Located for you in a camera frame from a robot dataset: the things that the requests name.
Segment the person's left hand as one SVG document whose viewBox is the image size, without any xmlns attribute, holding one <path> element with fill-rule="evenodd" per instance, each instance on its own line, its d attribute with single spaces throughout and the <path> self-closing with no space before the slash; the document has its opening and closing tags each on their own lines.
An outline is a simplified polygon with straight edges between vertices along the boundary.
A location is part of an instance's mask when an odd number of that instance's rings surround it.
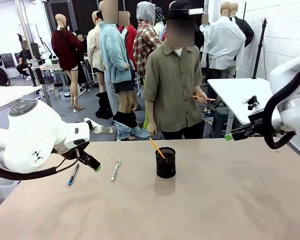
<svg viewBox="0 0 300 240">
<path fill-rule="evenodd" d="M 206 104 L 211 101 L 211 99 L 208 98 L 207 95 L 202 90 L 196 92 L 192 97 L 197 99 L 197 101 L 201 104 Z"/>
</svg>

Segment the person's right hand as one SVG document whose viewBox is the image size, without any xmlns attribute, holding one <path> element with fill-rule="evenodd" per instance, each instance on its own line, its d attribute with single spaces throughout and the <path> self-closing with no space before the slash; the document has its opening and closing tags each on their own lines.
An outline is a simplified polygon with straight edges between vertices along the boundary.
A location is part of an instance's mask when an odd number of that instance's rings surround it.
<svg viewBox="0 0 300 240">
<path fill-rule="evenodd" d="M 157 134 L 158 128 L 155 122 L 149 122 L 147 129 L 152 136 L 155 136 Z"/>
</svg>

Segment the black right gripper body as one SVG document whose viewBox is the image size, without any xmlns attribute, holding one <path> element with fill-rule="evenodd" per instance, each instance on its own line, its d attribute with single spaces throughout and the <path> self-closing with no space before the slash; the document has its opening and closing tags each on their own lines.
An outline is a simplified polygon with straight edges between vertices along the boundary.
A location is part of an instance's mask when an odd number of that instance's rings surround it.
<svg viewBox="0 0 300 240">
<path fill-rule="evenodd" d="M 252 123 L 248 124 L 245 129 L 245 136 L 247 137 L 255 137 L 255 136 L 263 136 L 264 128 L 262 119 L 256 119 Z"/>
</svg>

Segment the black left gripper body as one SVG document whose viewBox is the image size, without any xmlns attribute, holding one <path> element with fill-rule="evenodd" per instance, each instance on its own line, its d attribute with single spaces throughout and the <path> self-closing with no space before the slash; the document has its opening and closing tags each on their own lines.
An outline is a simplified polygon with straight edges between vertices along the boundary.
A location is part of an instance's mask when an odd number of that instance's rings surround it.
<svg viewBox="0 0 300 240">
<path fill-rule="evenodd" d="M 89 163 L 90 161 L 90 155 L 86 153 L 84 150 L 80 150 L 78 148 L 74 149 L 76 158 L 81 163 Z"/>
</svg>

